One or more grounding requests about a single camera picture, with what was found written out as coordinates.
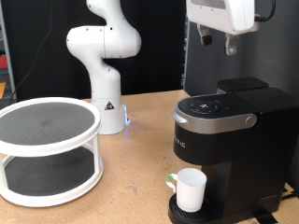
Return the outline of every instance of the white cup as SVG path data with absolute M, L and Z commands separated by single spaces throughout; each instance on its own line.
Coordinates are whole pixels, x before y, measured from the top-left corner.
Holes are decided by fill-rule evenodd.
M 194 168 L 185 168 L 177 175 L 166 178 L 166 184 L 176 192 L 176 186 L 170 179 L 177 180 L 177 205 L 185 212 L 197 212 L 201 209 L 206 187 L 206 175 Z

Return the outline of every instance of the cable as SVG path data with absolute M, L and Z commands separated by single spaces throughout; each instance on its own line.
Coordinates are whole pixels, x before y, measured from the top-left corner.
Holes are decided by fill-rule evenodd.
M 261 16 L 255 16 L 254 20 L 255 20 L 255 21 L 259 21 L 259 22 L 270 21 L 271 18 L 273 17 L 273 15 L 274 15 L 276 5 L 277 5 L 276 0 L 272 0 L 272 10 L 271 10 L 271 14 L 270 14 L 267 18 L 266 18 L 266 17 L 261 17 Z
M 48 36 L 50 35 L 50 32 L 52 31 L 52 25 L 53 25 L 53 22 L 52 22 L 53 3 L 54 3 L 54 0 L 51 0 L 49 31 L 48 31 L 48 33 L 46 34 L 46 36 L 44 37 L 44 40 L 41 42 L 40 46 L 38 47 L 38 50 L 37 50 L 35 59 L 34 59 L 32 65 L 31 65 L 31 68 L 30 68 L 29 72 L 28 72 L 27 75 L 21 80 L 21 82 L 19 83 L 19 85 L 17 86 L 17 88 L 15 89 L 15 91 L 12 92 L 12 95 L 11 95 L 11 98 L 10 98 L 10 101 L 9 101 L 9 105 L 11 105 L 13 96 L 15 95 L 16 91 L 19 89 L 19 87 L 21 86 L 21 84 L 25 81 L 26 78 L 28 78 L 28 77 L 31 75 L 32 71 L 34 70 L 35 65 L 36 65 L 36 59 L 37 59 L 38 53 L 39 53 L 39 51 L 41 50 L 41 48 L 43 47 L 44 43 L 46 42 Z
M 2 98 L 0 98 L 0 100 L 1 100 L 1 99 L 8 99 L 8 98 L 10 98 L 11 96 L 12 96 L 12 95 L 2 97 Z

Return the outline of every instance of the coffee maker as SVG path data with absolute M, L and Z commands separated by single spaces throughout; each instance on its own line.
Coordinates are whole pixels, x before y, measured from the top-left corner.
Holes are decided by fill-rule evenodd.
M 174 151 L 202 165 L 202 208 L 187 213 L 176 194 L 168 215 L 174 224 L 231 224 L 278 210 L 299 128 L 299 100 L 256 78 L 219 82 L 223 94 L 177 103 Z

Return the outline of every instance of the tabletop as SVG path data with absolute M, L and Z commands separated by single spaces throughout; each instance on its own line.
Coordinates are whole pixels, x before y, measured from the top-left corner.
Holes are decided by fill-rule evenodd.
M 168 203 L 173 191 L 165 184 L 166 176 L 186 167 L 200 169 L 173 151 L 171 112 L 188 96 L 185 91 L 122 96 L 131 124 L 121 133 L 100 136 L 105 170 L 99 183 L 82 197 L 53 207 L 22 207 L 0 198 L 0 223 L 171 224 Z M 291 198 L 281 202 L 274 217 L 294 224 L 298 211 L 298 199 Z M 258 222 L 253 218 L 239 223 Z

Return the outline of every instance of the robotic arm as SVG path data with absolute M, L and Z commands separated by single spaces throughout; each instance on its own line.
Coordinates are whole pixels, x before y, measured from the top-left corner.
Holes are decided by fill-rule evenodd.
M 272 12 L 268 18 L 254 14 L 254 0 L 186 0 L 190 21 L 197 23 L 201 42 L 207 46 L 212 43 L 208 28 L 225 33 L 225 53 L 236 54 L 239 35 L 258 31 L 259 22 L 272 18 L 276 0 L 272 0 Z
M 67 35 L 66 45 L 89 72 L 92 104 L 103 122 L 100 134 L 119 133 L 127 125 L 126 106 L 121 102 L 121 75 L 103 59 L 135 56 L 141 38 L 124 18 L 120 0 L 87 0 L 87 7 L 103 17 L 107 25 L 74 28 Z

